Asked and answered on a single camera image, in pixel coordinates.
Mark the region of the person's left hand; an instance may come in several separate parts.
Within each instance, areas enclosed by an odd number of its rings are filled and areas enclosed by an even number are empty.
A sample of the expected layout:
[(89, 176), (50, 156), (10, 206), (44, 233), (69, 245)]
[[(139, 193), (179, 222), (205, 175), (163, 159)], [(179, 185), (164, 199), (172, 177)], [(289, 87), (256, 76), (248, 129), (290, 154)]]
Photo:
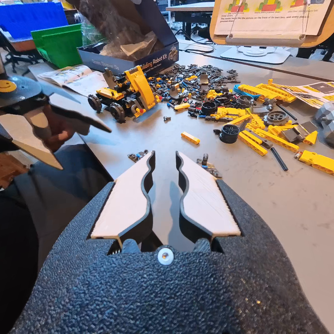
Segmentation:
[(44, 143), (55, 153), (73, 137), (75, 130), (69, 122), (54, 113), (46, 114), (46, 117), (50, 126), (51, 136), (45, 139)]

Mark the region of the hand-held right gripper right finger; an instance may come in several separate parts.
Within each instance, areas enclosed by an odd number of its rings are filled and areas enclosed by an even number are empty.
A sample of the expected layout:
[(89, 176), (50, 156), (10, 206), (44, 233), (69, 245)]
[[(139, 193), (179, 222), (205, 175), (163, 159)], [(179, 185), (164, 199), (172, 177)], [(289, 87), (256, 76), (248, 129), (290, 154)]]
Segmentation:
[(218, 179), (180, 151), (175, 153), (179, 202), (179, 228), (192, 243), (208, 241), (212, 251), (223, 253), (217, 238), (241, 236), (241, 230)]

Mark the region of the grey toy battery box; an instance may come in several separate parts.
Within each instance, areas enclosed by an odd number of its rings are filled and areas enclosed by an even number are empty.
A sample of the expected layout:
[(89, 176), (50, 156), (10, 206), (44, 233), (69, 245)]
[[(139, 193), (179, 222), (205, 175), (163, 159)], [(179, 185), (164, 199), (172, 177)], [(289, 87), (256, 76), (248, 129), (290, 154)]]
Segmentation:
[(324, 142), (334, 148), (334, 102), (324, 103), (315, 113), (314, 120), (322, 127)]

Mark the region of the wooden post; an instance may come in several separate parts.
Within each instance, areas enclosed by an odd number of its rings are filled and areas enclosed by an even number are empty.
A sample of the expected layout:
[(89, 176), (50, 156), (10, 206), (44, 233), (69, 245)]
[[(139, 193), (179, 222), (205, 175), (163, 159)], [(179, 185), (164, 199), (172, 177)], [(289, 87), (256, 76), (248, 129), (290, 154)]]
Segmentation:
[(20, 175), (27, 173), (30, 165), (25, 165), (8, 153), (0, 154), (0, 188), (7, 188), (12, 180)]

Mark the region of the cardboard sign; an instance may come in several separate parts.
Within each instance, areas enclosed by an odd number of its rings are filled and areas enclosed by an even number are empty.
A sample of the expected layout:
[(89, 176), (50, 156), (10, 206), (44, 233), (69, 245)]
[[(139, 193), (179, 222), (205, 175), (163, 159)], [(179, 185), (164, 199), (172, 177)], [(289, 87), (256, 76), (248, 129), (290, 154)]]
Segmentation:
[(310, 48), (334, 32), (334, 1), (215, 1), (210, 37), (219, 45)]

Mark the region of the grey toy panel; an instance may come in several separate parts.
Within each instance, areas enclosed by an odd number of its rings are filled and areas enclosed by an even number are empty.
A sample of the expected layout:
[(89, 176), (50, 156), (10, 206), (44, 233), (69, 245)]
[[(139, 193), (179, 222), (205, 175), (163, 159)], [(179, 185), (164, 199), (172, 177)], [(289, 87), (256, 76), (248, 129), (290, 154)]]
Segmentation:
[(141, 152), (138, 152), (138, 153), (131, 153), (131, 154), (128, 154), (127, 157), (133, 161), (133, 162), (138, 162), (139, 160), (141, 160), (145, 155), (148, 154), (148, 150), (144, 150), (144, 151), (141, 151)]

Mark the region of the small grey brick assembly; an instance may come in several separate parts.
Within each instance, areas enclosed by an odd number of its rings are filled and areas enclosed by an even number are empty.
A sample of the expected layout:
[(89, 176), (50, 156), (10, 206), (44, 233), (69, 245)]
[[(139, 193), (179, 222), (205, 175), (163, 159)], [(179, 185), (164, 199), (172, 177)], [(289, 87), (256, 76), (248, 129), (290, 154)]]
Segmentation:
[(222, 174), (216, 169), (215, 165), (208, 162), (208, 154), (204, 153), (202, 158), (197, 158), (196, 163), (217, 179), (222, 179)]

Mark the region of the instruction booklet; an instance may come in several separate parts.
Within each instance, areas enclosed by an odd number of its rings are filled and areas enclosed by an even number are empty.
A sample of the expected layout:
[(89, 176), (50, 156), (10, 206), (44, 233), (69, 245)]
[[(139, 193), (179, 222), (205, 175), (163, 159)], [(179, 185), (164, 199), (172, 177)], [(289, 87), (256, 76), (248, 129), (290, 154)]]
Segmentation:
[(317, 82), (305, 86), (277, 85), (297, 99), (319, 109), (327, 102), (334, 101), (334, 82)]

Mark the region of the green object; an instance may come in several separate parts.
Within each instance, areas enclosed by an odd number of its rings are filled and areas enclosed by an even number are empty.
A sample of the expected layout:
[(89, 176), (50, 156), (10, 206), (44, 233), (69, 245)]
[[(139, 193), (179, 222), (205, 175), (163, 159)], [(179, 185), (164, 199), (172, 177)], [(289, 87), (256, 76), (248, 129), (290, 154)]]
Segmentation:
[(81, 23), (31, 31), (40, 55), (59, 69), (82, 64), (78, 48), (82, 47)]

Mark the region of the blue plastic bin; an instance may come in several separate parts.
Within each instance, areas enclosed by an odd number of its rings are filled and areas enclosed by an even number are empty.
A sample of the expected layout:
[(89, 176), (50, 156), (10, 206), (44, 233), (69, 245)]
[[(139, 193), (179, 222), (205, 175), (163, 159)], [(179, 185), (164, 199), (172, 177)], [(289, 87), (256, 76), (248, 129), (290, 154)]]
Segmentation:
[(0, 25), (14, 39), (29, 38), (31, 31), (68, 25), (61, 3), (26, 3), (0, 6)]

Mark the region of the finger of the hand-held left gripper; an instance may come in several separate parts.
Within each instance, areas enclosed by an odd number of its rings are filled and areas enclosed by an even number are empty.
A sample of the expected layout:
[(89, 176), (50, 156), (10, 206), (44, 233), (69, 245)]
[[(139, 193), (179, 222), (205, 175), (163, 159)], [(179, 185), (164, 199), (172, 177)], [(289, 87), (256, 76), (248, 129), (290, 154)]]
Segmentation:
[(75, 102), (60, 94), (51, 94), (49, 96), (49, 104), (55, 113), (65, 118), (76, 119), (105, 132), (112, 132), (112, 130), (96, 116), (94, 110), (89, 111), (81, 103)]
[(30, 156), (56, 169), (63, 170), (52, 151), (34, 133), (32, 125), (21, 115), (2, 114), (0, 123), (11, 137), (11, 143)]

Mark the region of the clear plastic bag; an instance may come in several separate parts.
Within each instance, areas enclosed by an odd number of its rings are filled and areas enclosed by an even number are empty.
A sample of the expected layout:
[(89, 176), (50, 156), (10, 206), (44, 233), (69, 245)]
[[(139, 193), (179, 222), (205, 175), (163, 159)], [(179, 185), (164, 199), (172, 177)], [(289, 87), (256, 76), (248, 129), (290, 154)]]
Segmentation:
[(163, 48), (133, 1), (79, 1), (82, 46), (85, 51), (136, 61)]

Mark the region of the pile of toy brick pieces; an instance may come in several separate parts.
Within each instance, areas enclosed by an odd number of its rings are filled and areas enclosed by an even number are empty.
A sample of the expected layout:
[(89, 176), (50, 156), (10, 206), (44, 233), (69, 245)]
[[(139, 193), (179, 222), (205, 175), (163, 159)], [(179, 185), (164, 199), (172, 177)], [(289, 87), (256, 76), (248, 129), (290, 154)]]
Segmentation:
[[(262, 157), (271, 151), (284, 171), (288, 167), (275, 146), (294, 153), (303, 164), (333, 175), (333, 158), (300, 151), (300, 145), (314, 146), (322, 131), (314, 120), (318, 109), (278, 88), (272, 78), (252, 86), (241, 83), (234, 69), (224, 72), (211, 65), (191, 64), (174, 65), (170, 71), (147, 80), (152, 91), (174, 111), (185, 110), (190, 117), (222, 122), (223, 126), (237, 125), (237, 139)], [(216, 103), (215, 114), (199, 115), (206, 101)]]

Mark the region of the yellow black toy brick vehicle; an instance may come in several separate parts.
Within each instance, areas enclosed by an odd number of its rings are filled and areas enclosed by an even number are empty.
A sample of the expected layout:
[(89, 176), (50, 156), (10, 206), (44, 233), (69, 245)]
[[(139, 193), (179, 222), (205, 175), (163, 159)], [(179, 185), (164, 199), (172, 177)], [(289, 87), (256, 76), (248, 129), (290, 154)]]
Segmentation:
[(97, 113), (101, 113), (102, 105), (106, 105), (118, 123), (126, 122), (126, 117), (138, 118), (162, 101), (162, 97), (152, 91), (140, 66), (118, 76), (106, 67), (103, 77), (107, 87), (90, 94), (88, 103)]

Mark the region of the white instruction sheet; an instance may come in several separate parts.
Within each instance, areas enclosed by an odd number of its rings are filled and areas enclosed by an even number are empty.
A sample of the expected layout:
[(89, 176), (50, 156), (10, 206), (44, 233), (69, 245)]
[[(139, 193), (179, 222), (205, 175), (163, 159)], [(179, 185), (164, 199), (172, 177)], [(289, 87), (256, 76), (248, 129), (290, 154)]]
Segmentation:
[(94, 95), (98, 90), (108, 87), (103, 74), (91, 70), (86, 65), (67, 66), (38, 74), (37, 77), (59, 87), (68, 88), (85, 97)]

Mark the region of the yellow toy beam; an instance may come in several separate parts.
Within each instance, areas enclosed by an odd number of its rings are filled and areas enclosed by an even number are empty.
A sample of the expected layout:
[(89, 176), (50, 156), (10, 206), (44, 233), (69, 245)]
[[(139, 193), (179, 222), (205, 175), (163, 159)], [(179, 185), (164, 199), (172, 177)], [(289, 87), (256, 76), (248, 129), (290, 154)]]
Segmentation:
[(189, 134), (188, 132), (182, 132), (181, 137), (184, 138), (185, 140), (191, 142), (194, 145), (198, 145), (200, 143), (200, 139), (197, 137)]

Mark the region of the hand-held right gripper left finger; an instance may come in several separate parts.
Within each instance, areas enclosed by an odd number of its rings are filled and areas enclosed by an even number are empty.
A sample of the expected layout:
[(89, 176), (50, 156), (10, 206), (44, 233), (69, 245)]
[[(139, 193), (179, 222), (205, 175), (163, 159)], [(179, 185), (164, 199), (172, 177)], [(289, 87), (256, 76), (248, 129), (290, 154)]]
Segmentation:
[(153, 187), (155, 165), (155, 151), (149, 151), (113, 182), (91, 239), (113, 239), (123, 247), (125, 240), (140, 244), (151, 234), (153, 213), (148, 193)]

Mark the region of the dark blue cardboard box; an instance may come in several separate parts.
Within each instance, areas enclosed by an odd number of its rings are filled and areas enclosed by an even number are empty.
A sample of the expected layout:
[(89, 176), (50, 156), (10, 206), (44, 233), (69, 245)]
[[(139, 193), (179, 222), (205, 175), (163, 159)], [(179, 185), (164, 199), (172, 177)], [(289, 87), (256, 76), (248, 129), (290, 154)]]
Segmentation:
[[(76, 6), (79, 5), (79, 1), (70, 2)], [(153, 30), (163, 44), (162, 50), (156, 51), (140, 60), (127, 61), (101, 55), (98, 54), (97, 51), (85, 51), (82, 46), (77, 50), (83, 64), (98, 71), (104, 71), (107, 67), (113, 74), (121, 74), (139, 65), (148, 76), (171, 67), (179, 60), (178, 40), (170, 29), (156, 2), (152, 0), (139, 0), (133, 1), (133, 3), (135, 3), (136, 11), (143, 18), (144, 22)]]

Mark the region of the black toy wheel hub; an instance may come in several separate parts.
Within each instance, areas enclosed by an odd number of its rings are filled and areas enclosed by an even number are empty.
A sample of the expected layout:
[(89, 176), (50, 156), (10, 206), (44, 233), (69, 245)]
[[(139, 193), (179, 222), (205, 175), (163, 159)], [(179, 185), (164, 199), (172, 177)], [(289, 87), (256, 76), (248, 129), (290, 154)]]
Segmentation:
[(226, 144), (233, 144), (237, 141), (240, 128), (234, 124), (225, 124), (219, 134), (219, 140)]
[(215, 114), (217, 112), (217, 105), (213, 101), (203, 102), (201, 105), (201, 110), (199, 111), (199, 115), (201, 116), (210, 116), (211, 114)]

